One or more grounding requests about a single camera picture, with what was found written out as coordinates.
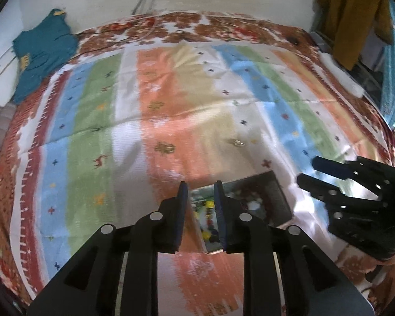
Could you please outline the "silver metal tin box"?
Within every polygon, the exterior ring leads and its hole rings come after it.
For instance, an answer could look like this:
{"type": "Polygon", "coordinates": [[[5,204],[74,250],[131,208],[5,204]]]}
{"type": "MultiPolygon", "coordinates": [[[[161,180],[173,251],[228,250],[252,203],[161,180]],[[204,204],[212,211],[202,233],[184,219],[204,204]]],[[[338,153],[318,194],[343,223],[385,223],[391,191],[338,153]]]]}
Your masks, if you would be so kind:
{"type": "MultiPolygon", "coordinates": [[[[244,211],[269,226],[280,227],[293,219],[293,212],[272,171],[223,183],[227,197],[238,200],[244,211]]],[[[214,187],[207,185],[190,193],[196,232],[205,253],[223,250],[215,212],[214,187]]]]}

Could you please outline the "white long object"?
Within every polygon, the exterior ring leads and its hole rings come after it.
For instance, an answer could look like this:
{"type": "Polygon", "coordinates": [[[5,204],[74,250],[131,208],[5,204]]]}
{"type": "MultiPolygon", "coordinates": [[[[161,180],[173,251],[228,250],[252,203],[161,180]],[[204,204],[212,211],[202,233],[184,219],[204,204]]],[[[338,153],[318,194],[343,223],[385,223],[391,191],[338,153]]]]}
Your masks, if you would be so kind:
{"type": "Polygon", "coordinates": [[[350,74],[338,66],[330,53],[320,52],[319,57],[321,63],[331,72],[348,93],[356,98],[362,98],[364,96],[364,88],[362,88],[350,74]]]}

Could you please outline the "striped colourful cloth mat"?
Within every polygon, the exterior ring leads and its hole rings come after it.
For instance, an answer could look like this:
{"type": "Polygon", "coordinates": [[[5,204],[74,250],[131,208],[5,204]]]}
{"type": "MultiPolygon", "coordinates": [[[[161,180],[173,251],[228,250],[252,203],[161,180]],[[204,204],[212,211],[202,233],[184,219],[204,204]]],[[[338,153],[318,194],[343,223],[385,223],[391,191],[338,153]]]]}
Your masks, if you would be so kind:
{"type": "Polygon", "coordinates": [[[214,42],[126,46],[59,70],[19,106],[10,246],[32,300],[105,223],[176,194],[273,172],[294,219],[331,256],[322,205],[295,183],[311,160],[395,162],[376,110],[307,56],[214,42]]]}

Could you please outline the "mustard hanging garment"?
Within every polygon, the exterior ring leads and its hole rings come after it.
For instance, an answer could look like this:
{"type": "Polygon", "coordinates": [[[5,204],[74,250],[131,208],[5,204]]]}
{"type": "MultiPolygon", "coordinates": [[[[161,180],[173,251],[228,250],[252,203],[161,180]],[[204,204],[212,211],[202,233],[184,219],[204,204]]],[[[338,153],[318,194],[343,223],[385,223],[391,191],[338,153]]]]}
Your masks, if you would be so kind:
{"type": "Polygon", "coordinates": [[[333,42],[333,58],[352,70],[371,31],[393,43],[390,0],[316,0],[325,16],[321,31],[333,42]]]}

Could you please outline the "teal folded garment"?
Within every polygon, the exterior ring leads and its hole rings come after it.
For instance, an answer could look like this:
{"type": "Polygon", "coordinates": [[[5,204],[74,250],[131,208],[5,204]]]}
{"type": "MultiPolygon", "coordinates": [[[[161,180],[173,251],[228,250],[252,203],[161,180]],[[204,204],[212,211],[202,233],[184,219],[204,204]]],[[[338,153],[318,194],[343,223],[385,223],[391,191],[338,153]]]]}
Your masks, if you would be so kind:
{"type": "Polygon", "coordinates": [[[19,105],[40,87],[43,79],[64,66],[76,53],[77,36],[65,21],[62,9],[52,9],[33,29],[13,40],[19,62],[19,79],[11,101],[19,105]]]}

